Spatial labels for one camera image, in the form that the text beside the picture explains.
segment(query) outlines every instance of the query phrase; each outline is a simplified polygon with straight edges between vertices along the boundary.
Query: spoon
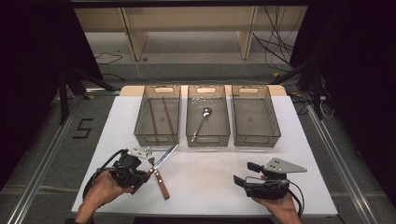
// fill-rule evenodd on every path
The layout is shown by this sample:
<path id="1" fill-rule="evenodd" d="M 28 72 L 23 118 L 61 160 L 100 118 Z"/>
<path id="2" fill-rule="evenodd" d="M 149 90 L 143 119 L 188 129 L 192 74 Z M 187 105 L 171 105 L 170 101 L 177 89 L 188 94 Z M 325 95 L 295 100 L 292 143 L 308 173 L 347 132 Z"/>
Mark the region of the spoon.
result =
<path id="1" fill-rule="evenodd" d="M 201 120 L 201 123 L 199 124 L 197 130 L 195 131 L 194 135 L 192 136 L 191 141 L 193 142 L 195 139 L 195 135 L 198 133 L 198 131 L 201 129 L 202 125 L 204 124 L 204 120 L 206 117 L 208 117 L 212 113 L 212 109 L 210 107 L 205 107 L 202 110 L 202 115 L 204 116 Z"/>

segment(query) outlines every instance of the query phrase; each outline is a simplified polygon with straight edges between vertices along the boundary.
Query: white tabletop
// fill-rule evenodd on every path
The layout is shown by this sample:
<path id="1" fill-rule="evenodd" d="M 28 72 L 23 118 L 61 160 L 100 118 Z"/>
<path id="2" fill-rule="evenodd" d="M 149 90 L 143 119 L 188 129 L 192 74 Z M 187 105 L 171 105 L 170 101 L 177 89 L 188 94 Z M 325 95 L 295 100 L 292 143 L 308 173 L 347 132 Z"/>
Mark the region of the white tabletop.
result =
<path id="1" fill-rule="evenodd" d="M 248 175 L 260 177 L 258 173 L 248 170 L 247 162 L 264 165 L 273 157 L 278 157 L 307 169 L 307 173 L 288 174 L 288 179 L 303 191 L 304 216 L 335 216 L 337 211 L 334 203 L 291 99 L 288 96 L 272 97 L 282 134 L 274 148 L 233 145 L 232 105 L 229 94 L 227 99 L 232 133 L 228 146 L 191 148 L 187 146 L 186 139 L 187 96 L 182 94 L 180 144 L 159 169 L 170 199 L 163 199 L 160 187 L 153 176 L 135 195 L 123 194 L 112 203 L 99 208 L 97 213 L 153 217 L 268 216 L 269 212 L 262 205 L 253 202 L 242 188 L 235 185 L 233 175 L 242 178 Z M 76 213 L 82 203 L 81 195 L 88 179 L 111 155 L 124 148 L 144 150 L 134 137 L 134 125 L 140 102 L 141 97 L 116 97 L 72 212 Z M 159 159 L 166 149 L 167 147 L 154 148 L 156 158 Z M 149 167 L 149 163 L 143 161 L 138 169 L 147 171 Z M 290 185 L 290 189 L 301 199 L 297 188 Z"/>

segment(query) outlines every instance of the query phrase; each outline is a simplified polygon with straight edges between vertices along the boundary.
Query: metal fork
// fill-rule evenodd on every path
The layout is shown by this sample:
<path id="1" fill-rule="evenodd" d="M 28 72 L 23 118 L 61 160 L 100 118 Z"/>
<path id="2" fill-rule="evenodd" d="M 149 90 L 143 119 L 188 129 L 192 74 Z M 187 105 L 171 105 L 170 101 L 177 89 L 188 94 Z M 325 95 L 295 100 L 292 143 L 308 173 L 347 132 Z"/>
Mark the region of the metal fork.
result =
<path id="1" fill-rule="evenodd" d="M 152 166 L 154 166 L 155 157 L 152 154 L 152 151 L 149 147 L 145 149 L 145 153 L 146 153 L 146 158 L 148 159 L 148 162 L 151 163 Z M 166 189 L 165 184 L 163 183 L 163 178 L 161 177 L 160 172 L 158 170 L 154 170 L 154 174 L 155 174 L 155 177 L 157 177 L 158 184 L 160 185 L 161 191 L 163 192 L 163 197 L 165 198 L 165 200 L 168 199 L 170 196 L 169 196 L 168 190 Z"/>

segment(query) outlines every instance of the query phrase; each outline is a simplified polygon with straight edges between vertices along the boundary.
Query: hand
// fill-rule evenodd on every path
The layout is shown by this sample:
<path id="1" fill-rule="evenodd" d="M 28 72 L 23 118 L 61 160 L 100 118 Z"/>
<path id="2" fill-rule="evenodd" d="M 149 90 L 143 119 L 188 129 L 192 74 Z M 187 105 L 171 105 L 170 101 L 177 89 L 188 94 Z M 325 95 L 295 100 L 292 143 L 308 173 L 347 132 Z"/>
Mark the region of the hand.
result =
<path id="1" fill-rule="evenodd" d="M 301 224 L 301 221 L 297 215 L 296 208 L 294 206 L 293 199 L 289 193 L 283 199 L 276 201 L 270 201 L 259 198 L 251 198 L 256 203 L 264 205 L 268 211 L 274 215 L 283 224 Z"/>
<path id="2" fill-rule="evenodd" d="M 130 193 L 131 191 L 131 186 L 121 187 L 109 171 L 103 171 L 96 177 L 93 186 L 85 196 L 84 202 L 78 208 L 75 221 L 77 223 L 88 223 L 100 206 L 112 202 L 122 193 Z"/>

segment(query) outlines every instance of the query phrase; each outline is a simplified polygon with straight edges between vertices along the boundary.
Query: transparent plastic bin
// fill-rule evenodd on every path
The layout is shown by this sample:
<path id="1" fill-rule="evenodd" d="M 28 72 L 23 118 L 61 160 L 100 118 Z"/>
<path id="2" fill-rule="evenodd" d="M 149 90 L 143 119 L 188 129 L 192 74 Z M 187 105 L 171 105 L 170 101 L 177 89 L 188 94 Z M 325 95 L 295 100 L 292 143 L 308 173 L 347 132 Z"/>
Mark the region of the transparent plastic bin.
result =
<path id="1" fill-rule="evenodd" d="M 141 147 L 178 143 L 180 86 L 146 86 L 134 136 Z"/>
<path id="2" fill-rule="evenodd" d="M 203 121 L 206 107 L 212 112 Z M 228 146 L 231 131 L 224 86 L 189 86 L 186 126 L 189 147 Z"/>
<path id="3" fill-rule="evenodd" d="M 268 86 L 233 86 L 234 145 L 274 147 L 281 136 Z"/>

